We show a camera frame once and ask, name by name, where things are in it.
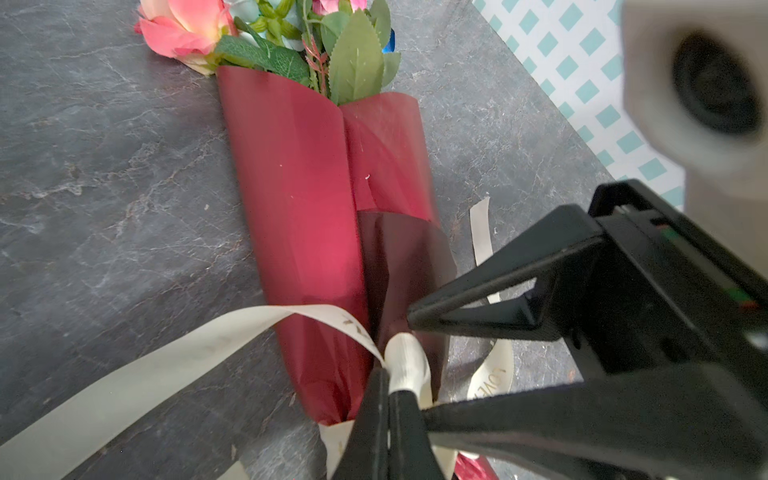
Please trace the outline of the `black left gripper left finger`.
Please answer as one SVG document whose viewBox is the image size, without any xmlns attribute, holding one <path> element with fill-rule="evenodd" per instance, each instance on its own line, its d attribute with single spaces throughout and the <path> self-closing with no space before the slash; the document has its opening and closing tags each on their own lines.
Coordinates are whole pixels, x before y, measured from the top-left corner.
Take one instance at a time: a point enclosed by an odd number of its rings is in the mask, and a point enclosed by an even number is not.
<svg viewBox="0 0 768 480">
<path fill-rule="evenodd" d="M 388 478 L 389 375 L 375 368 L 333 480 Z"/>
</svg>

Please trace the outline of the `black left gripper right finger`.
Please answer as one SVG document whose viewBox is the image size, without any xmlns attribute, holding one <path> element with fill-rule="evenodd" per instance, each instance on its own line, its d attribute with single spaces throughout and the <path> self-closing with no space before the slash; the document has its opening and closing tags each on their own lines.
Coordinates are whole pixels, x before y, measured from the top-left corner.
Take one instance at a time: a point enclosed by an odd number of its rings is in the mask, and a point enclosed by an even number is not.
<svg viewBox="0 0 768 480">
<path fill-rule="evenodd" d="M 409 390 L 400 390 L 391 393 L 388 401 L 388 479 L 443 479 L 416 395 Z"/>
</svg>

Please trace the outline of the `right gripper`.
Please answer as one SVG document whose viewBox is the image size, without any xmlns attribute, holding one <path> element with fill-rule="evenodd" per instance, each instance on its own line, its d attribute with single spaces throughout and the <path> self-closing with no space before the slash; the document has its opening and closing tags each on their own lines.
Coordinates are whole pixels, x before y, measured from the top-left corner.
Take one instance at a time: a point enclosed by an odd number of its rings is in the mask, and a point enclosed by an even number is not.
<svg viewBox="0 0 768 480">
<path fill-rule="evenodd" d="M 767 387 L 767 283 L 637 180 L 554 209 L 407 320 L 526 341 L 570 328 L 590 380 L 431 408 L 439 446 L 554 478 L 767 476 L 767 411 L 744 388 Z"/>
</svg>

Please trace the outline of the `dark red wrapping paper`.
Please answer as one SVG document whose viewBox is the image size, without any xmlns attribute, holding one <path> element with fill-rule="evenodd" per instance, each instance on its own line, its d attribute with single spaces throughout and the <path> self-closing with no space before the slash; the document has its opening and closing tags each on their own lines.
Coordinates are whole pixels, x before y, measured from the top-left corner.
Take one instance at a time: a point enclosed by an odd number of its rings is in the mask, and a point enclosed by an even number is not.
<svg viewBox="0 0 768 480">
<path fill-rule="evenodd" d="M 418 101 L 386 92 L 339 106 L 296 81 L 235 66 L 221 67 L 217 79 L 266 301 L 336 306 L 376 335 L 360 214 L 406 215 L 443 232 Z M 405 327 L 445 347 L 432 381 L 436 401 L 449 339 L 407 320 L 409 307 L 429 294 L 409 302 Z M 300 315 L 276 331 L 299 400 L 320 430 L 354 420 L 371 372 L 382 368 L 374 356 Z M 446 479 L 493 478 L 478 460 L 476 474 L 460 469 Z"/>
</svg>

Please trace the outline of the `cream ribbon strip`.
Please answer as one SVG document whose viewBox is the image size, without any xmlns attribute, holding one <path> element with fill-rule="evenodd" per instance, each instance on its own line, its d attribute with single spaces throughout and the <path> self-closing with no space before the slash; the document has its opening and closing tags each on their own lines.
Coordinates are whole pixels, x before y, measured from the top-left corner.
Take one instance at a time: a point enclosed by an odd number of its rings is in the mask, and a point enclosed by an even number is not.
<svg viewBox="0 0 768 480">
<path fill-rule="evenodd" d="M 226 313 L 103 377 L 6 442 L 2 477 L 63 478 L 155 407 L 293 315 L 328 326 L 371 353 L 389 375 L 389 395 L 409 390 L 421 413 L 432 407 L 432 381 L 446 350 L 438 340 L 408 332 L 405 312 L 418 294 L 429 294 L 455 277 L 448 240 L 436 226 L 406 215 L 363 212 L 359 218 L 371 298 L 379 308 L 376 335 L 332 305 L 257 306 Z M 354 421 L 320 430 L 333 474 Z M 431 447 L 443 479 L 460 469 L 478 472 L 476 456 Z"/>
</svg>

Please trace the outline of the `dark blue fake rose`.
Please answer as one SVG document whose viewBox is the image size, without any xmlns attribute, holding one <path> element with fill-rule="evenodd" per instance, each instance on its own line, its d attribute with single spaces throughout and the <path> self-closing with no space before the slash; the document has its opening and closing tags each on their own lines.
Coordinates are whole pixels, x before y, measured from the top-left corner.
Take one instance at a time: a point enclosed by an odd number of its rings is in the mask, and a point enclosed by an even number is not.
<svg viewBox="0 0 768 480">
<path fill-rule="evenodd" d="M 396 45 L 396 34 L 395 30 L 390 30 L 390 36 L 387 44 L 383 47 L 382 52 L 383 53 L 393 53 L 395 51 L 395 45 Z"/>
</svg>

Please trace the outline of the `light blue fake flower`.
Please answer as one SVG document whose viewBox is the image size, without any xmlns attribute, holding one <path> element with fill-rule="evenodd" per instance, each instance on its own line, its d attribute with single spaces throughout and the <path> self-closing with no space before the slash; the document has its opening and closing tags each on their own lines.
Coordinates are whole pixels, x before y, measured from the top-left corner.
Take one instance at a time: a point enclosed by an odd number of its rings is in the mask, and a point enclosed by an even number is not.
<svg viewBox="0 0 768 480">
<path fill-rule="evenodd" d="M 382 52 L 393 29 L 385 0 L 325 16 L 313 11 L 311 0 L 244 1 L 231 11 L 237 35 L 218 42 L 216 66 L 279 75 L 337 105 L 381 93 L 398 73 L 396 45 L 393 53 Z"/>
</svg>

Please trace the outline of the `small pink fake rose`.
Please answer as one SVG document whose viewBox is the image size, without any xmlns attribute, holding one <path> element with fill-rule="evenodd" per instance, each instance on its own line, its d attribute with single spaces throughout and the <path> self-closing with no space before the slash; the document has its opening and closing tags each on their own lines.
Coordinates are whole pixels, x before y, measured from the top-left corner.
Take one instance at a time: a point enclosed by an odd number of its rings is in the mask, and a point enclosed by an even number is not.
<svg viewBox="0 0 768 480">
<path fill-rule="evenodd" d="M 367 8 L 366 0 L 313 0 L 312 9 L 320 16 L 325 16 L 338 11 L 352 13 L 356 10 Z"/>
</svg>

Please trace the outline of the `pink orange fake rose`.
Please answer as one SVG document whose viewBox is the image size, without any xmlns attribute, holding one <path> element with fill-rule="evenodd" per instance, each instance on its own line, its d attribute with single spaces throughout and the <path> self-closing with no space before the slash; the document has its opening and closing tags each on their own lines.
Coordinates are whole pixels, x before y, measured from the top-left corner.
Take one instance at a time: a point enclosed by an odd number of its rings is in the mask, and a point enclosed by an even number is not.
<svg viewBox="0 0 768 480">
<path fill-rule="evenodd" d="M 212 55 L 225 35 L 237 35 L 229 6 L 220 0 L 141 0 L 134 26 L 156 54 L 210 76 Z"/>
</svg>

